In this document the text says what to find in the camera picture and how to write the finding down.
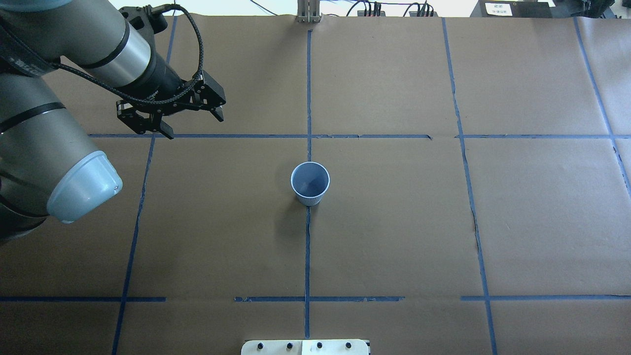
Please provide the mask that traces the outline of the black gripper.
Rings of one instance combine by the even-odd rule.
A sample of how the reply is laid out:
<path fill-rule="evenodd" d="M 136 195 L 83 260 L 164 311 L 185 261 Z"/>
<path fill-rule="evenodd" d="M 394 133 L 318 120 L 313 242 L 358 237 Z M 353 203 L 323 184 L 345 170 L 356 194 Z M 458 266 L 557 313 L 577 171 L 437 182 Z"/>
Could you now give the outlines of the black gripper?
<path fill-rule="evenodd" d="M 222 106 L 227 102 L 224 89 L 206 71 L 185 81 L 172 69 L 156 69 L 145 79 L 138 79 L 119 90 L 133 98 L 149 101 L 149 104 L 127 100 L 116 103 L 117 117 L 132 123 L 132 130 L 139 135 L 151 132 L 160 133 L 169 140 L 175 139 L 172 127 L 162 118 L 183 110 L 205 110 L 218 122 L 224 122 Z"/>

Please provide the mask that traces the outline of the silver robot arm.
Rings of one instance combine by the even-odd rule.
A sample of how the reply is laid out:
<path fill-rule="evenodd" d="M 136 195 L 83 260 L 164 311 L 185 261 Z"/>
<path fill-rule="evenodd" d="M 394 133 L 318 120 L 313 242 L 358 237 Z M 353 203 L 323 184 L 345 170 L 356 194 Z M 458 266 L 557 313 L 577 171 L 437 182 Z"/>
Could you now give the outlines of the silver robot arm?
<path fill-rule="evenodd" d="M 198 67 L 181 78 L 158 54 L 164 14 L 188 18 Z M 176 3 L 117 9 L 107 0 L 1 2 L 1 242 L 38 229 L 53 216 L 71 224 L 123 187 L 43 77 L 77 75 L 117 95 L 117 119 L 136 134 L 173 139 L 166 115 L 210 112 L 223 121 L 223 87 L 203 69 L 204 46 L 192 15 Z"/>

